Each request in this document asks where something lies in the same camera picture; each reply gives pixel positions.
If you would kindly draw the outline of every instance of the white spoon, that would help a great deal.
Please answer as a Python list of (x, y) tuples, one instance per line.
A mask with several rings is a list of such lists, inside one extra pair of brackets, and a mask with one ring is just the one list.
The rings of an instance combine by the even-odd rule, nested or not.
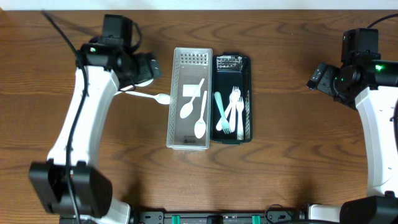
[(195, 99), (195, 97), (197, 97), (197, 94), (199, 93), (200, 88), (204, 81), (205, 81), (204, 78), (202, 78), (200, 80), (199, 86), (198, 86), (197, 90), (195, 91), (195, 94), (193, 94), (191, 101), (189, 101), (188, 103), (186, 103), (185, 105), (182, 106), (181, 111), (180, 111), (180, 118), (184, 119), (191, 114), (191, 112), (193, 110), (193, 104), (192, 104), (193, 100)]
[(155, 99), (158, 103), (163, 104), (163, 105), (169, 105), (170, 104), (170, 96), (165, 94), (165, 93), (159, 93), (158, 95), (152, 96), (149, 94), (145, 93), (139, 93), (136, 91), (125, 91), (125, 93), (134, 95), (134, 96), (143, 96), (143, 97), (148, 97), (148, 98), (153, 98)]
[(205, 120), (203, 120), (203, 114), (205, 113), (205, 107), (206, 107), (206, 97), (207, 97), (207, 91), (203, 93), (203, 100), (201, 102), (201, 112), (200, 112), (200, 118), (199, 120), (195, 123), (195, 136), (197, 138), (202, 138), (203, 135), (206, 132), (206, 123)]

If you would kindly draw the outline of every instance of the wooden table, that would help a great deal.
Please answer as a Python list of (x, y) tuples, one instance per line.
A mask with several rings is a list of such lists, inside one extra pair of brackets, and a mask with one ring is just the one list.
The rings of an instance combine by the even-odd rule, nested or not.
[[(358, 112), (305, 86), (320, 62), (340, 64), (343, 32), (386, 11), (58, 11), (76, 48), (99, 35), (105, 13), (138, 22), (141, 51), (163, 77), (141, 89), (169, 93), (176, 47), (251, 57), (254, 137), (205, 152), (166, 148), (169, 107), (118, 95), (109, 109), (99, 168), (114, 196), (168, 211), (265, 210), (272, 203), (339, 204), (366, 196)], [(379, 52), (398, 60), (397, 19), (384, 21)], [(0, 223), (57, 223), (27, 178), (58, 137), (74, 89), (73, 55), (40, 12), (0, 15)]]

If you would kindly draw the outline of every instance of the black basket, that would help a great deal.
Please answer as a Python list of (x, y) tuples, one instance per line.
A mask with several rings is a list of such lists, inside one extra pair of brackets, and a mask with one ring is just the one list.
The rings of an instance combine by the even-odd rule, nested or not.
[[(251, 93), (251, 63), (250, 58), (239, 53), (224, 52), (223, 55), (213, 57), (211, 92), (221, 93), (223, 105), (229, 104), (229, 95), (233, 86), (238, 86), (241, 90), (241, 96), (244, 100), (244, 110), (242, 113), (244, 139), (237, 140), (237, 130), (231, 134), (225, 134), (216, 130), (218, 120), (221, 118), (215, 103), (214, 96), (211, 98), (211, 128), (210, 139), (223, 144), (241, 144), (251, 141), (253, 137), (252, 130), (252, 93)], [(238, 114), (236, 113), (236, 124), (238, 123)]]

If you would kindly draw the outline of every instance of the green light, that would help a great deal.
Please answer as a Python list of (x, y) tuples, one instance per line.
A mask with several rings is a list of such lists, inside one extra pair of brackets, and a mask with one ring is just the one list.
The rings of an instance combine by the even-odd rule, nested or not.
[(381, 66), (381, 65), (376, 65), (376, 70), (377, 71), (380, 71), (380, 70), (382, 70), (383, 69), (383, 66)]

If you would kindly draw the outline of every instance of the white wall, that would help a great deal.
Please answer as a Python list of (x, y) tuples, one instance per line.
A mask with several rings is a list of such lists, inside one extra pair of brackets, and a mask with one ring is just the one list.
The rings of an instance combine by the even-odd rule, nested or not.
[(4, 10), (398, 9), (398, 0), (0, 0)]

